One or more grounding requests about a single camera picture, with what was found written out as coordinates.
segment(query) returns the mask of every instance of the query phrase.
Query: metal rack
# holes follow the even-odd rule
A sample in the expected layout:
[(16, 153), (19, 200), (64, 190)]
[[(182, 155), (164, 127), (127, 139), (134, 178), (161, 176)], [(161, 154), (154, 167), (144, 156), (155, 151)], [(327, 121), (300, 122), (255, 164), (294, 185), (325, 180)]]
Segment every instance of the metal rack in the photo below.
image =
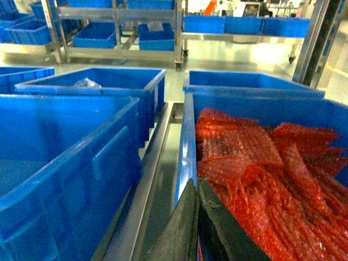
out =
[[(156, 61), (175, 61), (176, 67), (182, 67), (182, 1), (177, 1), (176, 10), (138, 10), (126, 9), (124, 6), (118, 7), (116, 0), (113, 0), (113, 8), (71, 8), (58, 7), (57, 0), (53, 1), (57, 9), (59, 28), (64, 35), (61, 20), (93, 20), (96, 22), (114, 22), (116, 30), (117, 46), (114, 49), (76, 48), (73, 43), (63, 41), (65, 57), (70, 62), (72, 57), (83, 58), (108, 58), (108, 59), (129, 59), (129, 60), (156, 60)], [(175, 50), (169, 51), (137, 51), (130, 50), (137, 34), (137, 28), (129, 36), (126, 43), (121, 43), (119, 25), (124, 22), (148, 22), (148, 21), (170, 21), (175, 22)]]
[[(54, 24), (54, 19), (49, 0), (41, 0), (41, 3), (45, 12), (46, 23), (48, 25), (52, 41), (46, 45), (19, 45), (15, 43), (0, 43), (0, 52), (34, 55), (48, 55), (53, 53), (55, 55), (57, 63), (61, 64), (64, 62), (64, 57), (60, 50), (63, 44), (63, 38), (58, 38), (55, 26), (52, 26)], [(66, 38), (69, 40), (72, 35), (73, 33), (67, 35)]]
[[(185, 15), (188, 14), (189, 0), (185, 1)], [(295, 52), (297, 45), (303, 44), (303, 39), (300, 38), (285, 38), (285, 37), (276, 37), (276, 36), (262, 36), (262, 35), (237, 35), (237, 34), (201, 34), (201, 33), (182, 33), (183, 39), (183, 56), (188, 56), (188, 46), (187, 40), (196, 40), (196, 41), (234, 41), (234, 39), (243, 38), (245, 42), (255, 42), (255, 43), (268, 43), (268, 44), (286, 44), (292, 45), (292, 50), (289, 56), (289, 62), (292, 64), (296, 59)]]
[[(52, 42), (44, 46), (36, 45), (15, 45), (12, 43), (0, 44), (0, 51), (6, 53), (37, 54), (46, 55), (54, 53), (59, 64), (64, 61), (70, 62), (71, 58), (100, 58), (100, 59), (129, 59), (129, 60), (155, 60), (155, 61), (174, 61), (177, 70), (181, 70), (183, 58), (188, 56), (187, 41), (234, 41), (236, 37), (243, 37), (246, 42), (289, 44), (293, 45), (289, 62), (295, 60), (296, 45), (302, 44), (303, 39), (282, 38), (273, 36), (256, 35), (231, 35), (231, 34), (195, 34), (182, 33), (183, 29), (183, 7), (182, 0), (176, 0), (175, 10), (140, 10), (127, 9), (125, 5), (118, 7), (116, 0), (112, 0), (112, 8), (72, 8), (68, 6), (58, 6), (57, 0), (53, 0), (56, 8), (57, 21), (61, 32), (61, 39), (58, 38), (55, 21), (49, 0), (41, 0), (46, 22), (50, 30)], [(188, 14), (188, 1), (185, 1), (185, 15)], [(61, 24), (62, 20), (92, 20), (95, 22), (114, 22), (116, 31), (117, 46), (114, 49), (77, 48), (73, 45), (70, 35), (65, 35)], [(126, 22), (146, 23), (149, 21), (174, 22), (175, 23), (175, 50), (170, 51), (138, 51), (131, 50), (136, 38), (138, 37), (137, 26), (128, 36), (125, 43), (121, 43), (119, 25)]]

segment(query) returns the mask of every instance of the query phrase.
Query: stainless steel shelf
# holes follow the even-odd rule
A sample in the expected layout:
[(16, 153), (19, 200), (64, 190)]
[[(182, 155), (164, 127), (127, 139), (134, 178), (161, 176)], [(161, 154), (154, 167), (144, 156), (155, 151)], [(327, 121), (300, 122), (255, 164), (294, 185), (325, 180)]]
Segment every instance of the stainless steel shelf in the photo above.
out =
[(69, 57), (100, 58), (100, 59), (139, 59), (147, 61), (174, 61), (174, 52), (162, 51), (137, 51), (123, 49), (77, 48), (68, 47)]
[(242, 34), (199, 34), (199, 33), (182, 33), (183, 40), (196, 41), (234, 41), (258, 42), (269, 44), (287, 44), (300, 45), (303, 43), (302, 38), (285, 38), (264, 35), (242, 35)]
[[(91, 19), (99, 22), (113, 22), (112, 8), (72, 8), (59, 7), (57, 12), (61, 19)], [(117, 9), (117, 18), (120, 21), (174, 21), (174, 10), (138, 10)]]

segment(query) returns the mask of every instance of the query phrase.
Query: white wall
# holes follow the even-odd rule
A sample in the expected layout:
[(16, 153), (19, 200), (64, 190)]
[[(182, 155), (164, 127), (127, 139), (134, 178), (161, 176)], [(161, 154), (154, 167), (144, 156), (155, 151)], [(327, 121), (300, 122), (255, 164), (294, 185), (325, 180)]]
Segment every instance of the white wall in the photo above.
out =
[[(210, 3), (210, 0), (188, 0), (189, 1), (189, 12), (197, 12), (201, 9), (207, 8), (208, 4)], [(300, 2), (303, 0), (291, 0), (293, 5), (295, 7), (298, 7), (300, 5)]]

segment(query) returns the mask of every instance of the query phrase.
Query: metal rail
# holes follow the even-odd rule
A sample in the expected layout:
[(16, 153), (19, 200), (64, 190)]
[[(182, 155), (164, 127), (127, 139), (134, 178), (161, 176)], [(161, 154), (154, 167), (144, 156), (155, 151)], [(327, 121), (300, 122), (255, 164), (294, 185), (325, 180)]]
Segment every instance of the metal rail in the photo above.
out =
[(169, 126), (171, 122), (177, 122), (174, 121), (176, 111), (180, 111), (181, 107), (183, 103), (165, 103), (143, 157), (144, 175), (138, 186), (129, 192), (104, 261), (130, 261), (140, 258), (155, 186), (159, 178), (160, 157), (165, 149)]
[[(113, 22), (112, 8), (72, 8), (59, 7), (57, 9), (62, 19), (91, 19), (98, 22)], [(122, 21), (174, 21), (174, 10), (141, 10), (117, 9), (117, 16)]]
[(149, 60), (149, 61), (173, 61), (175, 58), (174, 52), (160, 52), (160, 55), (159, 55), (158, 54), (159, 52), (156, 52), (156, 51), (137, 51), (137, 50), (123, 49), (122, 52), (116, 52), (115, 49), (101, 50), (101, 49), (95, 49), (95, 48), (77, 48), (77, 47), (68, 47), (68, 51), (69, 51), (69, 57), (77, 57), (77, 58), (124, 59), (124, 60), (138, 59), (138, 60)]
[(234, 41), (235, 38), (245, 38), (250, 42), (264, 42), (269, 44), (287, 44), (297, 45), (302, 44), (302, 38), (285, 38), (264, 35), (242, 35), (242, 34), (199, 34), (199, 33), (182, 33), (184, 40), (195, 41)]

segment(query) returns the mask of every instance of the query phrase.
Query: metal post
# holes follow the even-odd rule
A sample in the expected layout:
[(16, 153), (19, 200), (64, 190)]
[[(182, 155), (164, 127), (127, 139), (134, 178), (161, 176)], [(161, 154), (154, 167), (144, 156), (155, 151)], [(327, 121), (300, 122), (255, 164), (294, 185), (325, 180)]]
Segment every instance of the metal post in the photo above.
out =
[(55, 28), (54, 19), (53, 19), (53, 15), (52, 15), (52, 9), (51, 9), (51, 6), (49, 4), (49, 0), (41, 0), (41, 4), (43, 7), (43, 12), (45, 14), (47, 27), (49, 29), (49, 33), (51, 35), (52, 42), (54, 43), (54, 50), (57, 51), (57, 54), (58, 54), (55, 56), (55, 59), (56, 59), (58, 64), (61, 64), (64, 59), (63, 59), (63, 55), (62, 55), (61, 50), (60, 50), (60, 42), (59, 42), (59, 38), (57, 35), (57, 30)]
[(335, 25), (340, 5), (344, 0), (317, 0), (308, 32), (301, 49), (293, 81), (310, 86), (318, 68), (320, 56)]
[(175, 21), (175, 64), (178, 71), (182, 68), (183, 48), (182, 48), (182, 23), (183, 23), (183, 2), (176, 0), (176, 21)]
[(115, 23), (115, 31), (116, 31), (116, 42), (117, 42), (117, 48), (116, 51), (118, 53), (121, 53), (122, 46), (121, 46), (121, 33), (120, 33), (120, 21), (117, 15), (117, 1), (113, 1), (113, 17), (114, 17), (114, 23)]
[[(58, 2), (57, 2), (57, 0), (53, 0), (53, 5), (54, 5), (55, 9), (58, 10)], [(57, 19), (58, 19), (61, 43), (63, 44), (63, 48), (64, 48), (65, 58), (66, 58), (66, 61), (68, 63), (70, 63), (70, 58), (69, 58), (69, 53), (68, 53), (68, 48), (67, 48), (65, 32), (63, 30), (63, 26), (61, 25), (61, 18), (59, 16), (59, 12), (58, 11), (57, 11)]]
[[(185, 1), (185, 16), (187, 16), (189, 13), (189, 0)], [(184, 40), (184, 56), (188, 56), (188, 49), (187, 49), (187, 40)]]
[(335, 64), (338, 60), (338, 54), (341, 53), (341, 50), (343, 49), (343, 43), (336, 43), (335, 44), (335, 39), (336, 39), (336, 36), (339, 32), (339, 26), (340, 26), (340, 23), (341, 23), (341, 20), (342, 20), (342, 13), (341, 11), (344, 10), (345, 8), (348, 7), (348, 2), (342, 2), (342, 8), (339, 8), (335, 14), (335, 19), (332, 23), (332, 26), (331, 26), (331, 30), (330, 30), (330, 33), (329, 33), (329, 36), (326, 40), (326, 43), (325, 43), (325, 48), (323, 48), (322, 52), (321, 52), (321, 56), (320, 58), (318, 59), (318, 64), (316, 66), (316, 70), (312, 76), (312, 80), (310, 82), (310, 87), (313, 87), (315, 89), (317, 89), (318, 85), (319, 85), (319, 81), (320, 81), (320, 78), (323, 74), (323, 71), (325, 69), (325, 66), (326, 66), (326, 63), (328, 61), (328, 56), (331, 52), (331, 49), (333, 48), (333, 46), (335, 45), (335, 48), (334, 48), (334, 53), (333, 53), (333, 56), (331, 58), (331, 62), (334, 62), (335, 61)]

